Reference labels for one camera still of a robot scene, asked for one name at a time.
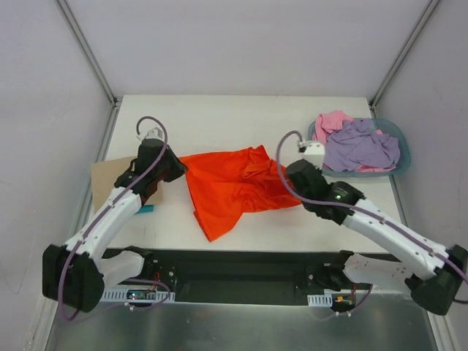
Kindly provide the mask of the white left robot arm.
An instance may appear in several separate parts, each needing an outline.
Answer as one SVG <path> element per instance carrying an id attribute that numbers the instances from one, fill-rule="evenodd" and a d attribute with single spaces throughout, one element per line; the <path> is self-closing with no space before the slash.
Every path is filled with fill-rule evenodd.
<path id="1" fill-rule="evenodd" d="M 145 139 L 129 167 L 115 180 L 102 207 L 66 243 L 49 245 L 42 254 L 42 294 L 79 312 L 92 311 L 103 292 L 134 279 L 148 284 L 156 276 L 154 254 L 128 246 L 104 256 L 111 241 L 156 193 L 159 182 L 169 183 L 187 171 L 168 144 Z"/>

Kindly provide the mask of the orange t-shirt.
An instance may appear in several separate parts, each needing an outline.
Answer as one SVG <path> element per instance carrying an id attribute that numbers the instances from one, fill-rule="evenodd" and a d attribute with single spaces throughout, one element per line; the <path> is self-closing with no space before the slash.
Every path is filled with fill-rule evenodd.
<path id="1" fill-rule="evenodd" d="M 245 213 L 292 208 L 300 204 L 281 181 L 284 166 L 264 146 L 181 158 L 194 216 L 208 241 L 230 232 Z"/>

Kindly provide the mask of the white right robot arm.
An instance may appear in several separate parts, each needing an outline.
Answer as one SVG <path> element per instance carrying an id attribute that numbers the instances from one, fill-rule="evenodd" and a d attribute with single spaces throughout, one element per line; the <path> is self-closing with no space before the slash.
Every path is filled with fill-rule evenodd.
<path id="1" fill-rule="evenodd" d="M 353 282 L 392 286 L 432 314 L 444 316 L 467 281 L 467 250 L 433 242 L 384 214 L 350 184 L 328 183 L 321 171 L 304 159 L 286 168 L 287 190 L 319 218 L 345 226 L 375 242 L 396 261 L 374 260 L 345 252 L 329 270 L 331 284 L 346 288 Z"/>

